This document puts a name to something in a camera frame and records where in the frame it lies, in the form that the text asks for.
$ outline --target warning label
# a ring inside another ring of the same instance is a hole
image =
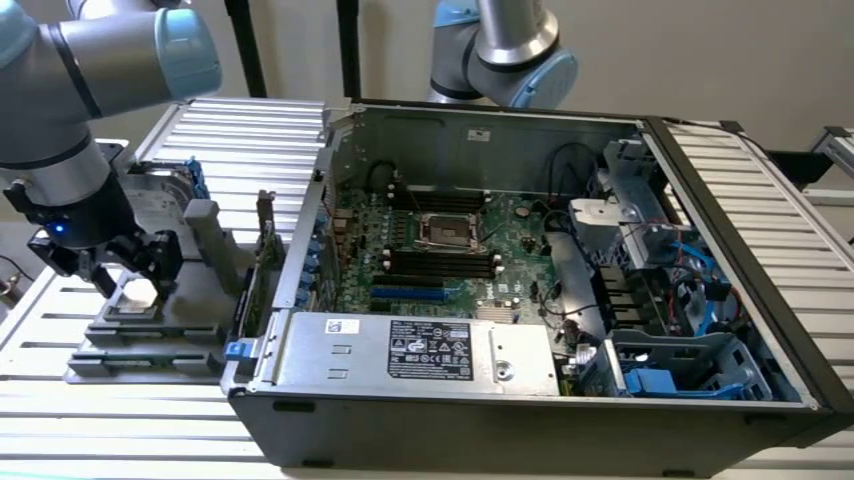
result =
[[[394,320],[389,375],[423,380],[474,380],[469,324]]]

